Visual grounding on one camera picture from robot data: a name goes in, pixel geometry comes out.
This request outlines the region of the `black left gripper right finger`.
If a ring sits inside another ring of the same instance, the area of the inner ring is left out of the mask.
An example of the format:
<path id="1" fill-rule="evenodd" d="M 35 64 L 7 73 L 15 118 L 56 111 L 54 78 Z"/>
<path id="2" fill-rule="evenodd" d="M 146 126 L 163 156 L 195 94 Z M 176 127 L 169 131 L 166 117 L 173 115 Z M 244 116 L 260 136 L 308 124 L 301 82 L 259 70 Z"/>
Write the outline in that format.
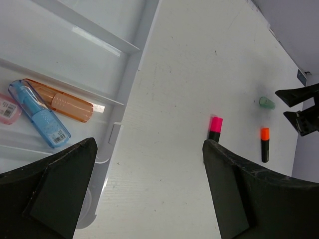
<path id="1" fill-rule="evenodd" d="M 265 168 L 212 140 L 202 151 L 222 238 L 318 238 L 318 183 Z"/>

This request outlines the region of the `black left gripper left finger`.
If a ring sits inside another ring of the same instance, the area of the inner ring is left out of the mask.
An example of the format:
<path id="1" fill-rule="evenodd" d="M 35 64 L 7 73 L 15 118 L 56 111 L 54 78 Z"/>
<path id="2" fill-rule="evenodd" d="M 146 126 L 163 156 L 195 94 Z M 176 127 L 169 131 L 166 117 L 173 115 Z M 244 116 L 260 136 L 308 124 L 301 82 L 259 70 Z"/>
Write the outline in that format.
<path id="1" fill-rule="evenodd" d="M 98 147 L 86 138 L 0 175 L 2 239 L 71 239 Z"/>

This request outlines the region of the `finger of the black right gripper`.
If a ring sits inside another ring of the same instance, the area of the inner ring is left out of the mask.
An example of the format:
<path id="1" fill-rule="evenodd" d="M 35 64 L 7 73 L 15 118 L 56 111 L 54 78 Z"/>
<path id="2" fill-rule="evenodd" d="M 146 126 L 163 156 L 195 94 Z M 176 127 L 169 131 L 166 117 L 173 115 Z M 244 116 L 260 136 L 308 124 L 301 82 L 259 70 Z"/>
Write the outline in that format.
<path id="1" fill-rule="evenodd" d="M 284 116 L 300 136 L 306 136 L 319 130 L 318 106 L 312 106 L 304 111 L 284 112 Z"/>
<path id="2" fill-rule="evenodd" d="M 319 83 L 297 89 L 278 90 L 275 94 L 290 108 L 310 98 L 313 98 L 315 105 L 318 105 Z"/>

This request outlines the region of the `blue stapler case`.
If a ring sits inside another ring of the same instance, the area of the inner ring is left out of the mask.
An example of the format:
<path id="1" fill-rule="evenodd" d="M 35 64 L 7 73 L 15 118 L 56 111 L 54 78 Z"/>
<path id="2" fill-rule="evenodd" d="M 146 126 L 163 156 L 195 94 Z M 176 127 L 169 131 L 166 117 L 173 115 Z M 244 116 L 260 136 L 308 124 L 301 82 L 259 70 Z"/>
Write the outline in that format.
<path id="1" fill-rule="evenodd" d="M 8 92 L 49 147 L 62 147 L 69 141 L 70 132 L 28 81 L 13 81 Z"/>

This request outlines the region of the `pink stapler case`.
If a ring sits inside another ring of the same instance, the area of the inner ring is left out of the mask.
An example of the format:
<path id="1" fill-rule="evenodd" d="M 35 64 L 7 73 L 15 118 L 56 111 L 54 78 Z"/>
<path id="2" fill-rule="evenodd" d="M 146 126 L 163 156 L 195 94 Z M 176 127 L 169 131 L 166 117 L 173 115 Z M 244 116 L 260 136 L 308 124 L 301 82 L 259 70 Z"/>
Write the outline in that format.
<path id="1" fill-rule="evenodd" d="M 0 122 L 6 125 L 15 123 L 22 113 L 17 102 L 4 94 L 0 95 Z"/>

